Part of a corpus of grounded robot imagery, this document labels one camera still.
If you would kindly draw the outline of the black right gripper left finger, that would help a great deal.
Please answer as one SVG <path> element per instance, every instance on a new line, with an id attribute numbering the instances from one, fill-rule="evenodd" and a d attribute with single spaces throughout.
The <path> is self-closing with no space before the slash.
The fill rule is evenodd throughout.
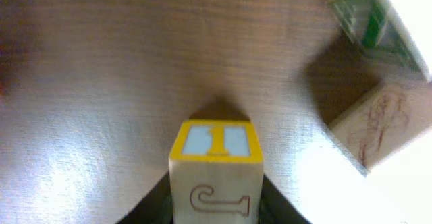
<path id="1" fill-rule="evenodd" d="M 167 172 L 117 224 L 173 224 L 173 204 Z"/>

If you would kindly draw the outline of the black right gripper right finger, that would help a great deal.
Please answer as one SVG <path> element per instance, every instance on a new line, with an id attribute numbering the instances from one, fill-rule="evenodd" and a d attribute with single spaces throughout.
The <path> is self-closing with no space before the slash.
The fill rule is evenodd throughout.
<path id="1" fill-rule="evenodd" d="M 310 224 L 264 175 L 259 204 L 259 224 Z"/>

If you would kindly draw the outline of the yellow number 1 block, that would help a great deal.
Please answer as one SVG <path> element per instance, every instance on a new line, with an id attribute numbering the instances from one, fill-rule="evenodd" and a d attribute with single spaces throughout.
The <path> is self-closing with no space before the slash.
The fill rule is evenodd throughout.
<path id="1" fill-rule="evenodd" d="M 257 224 L 263 152 L 250 121 L 184 121 L 169 154 L 175 224 Z"/>

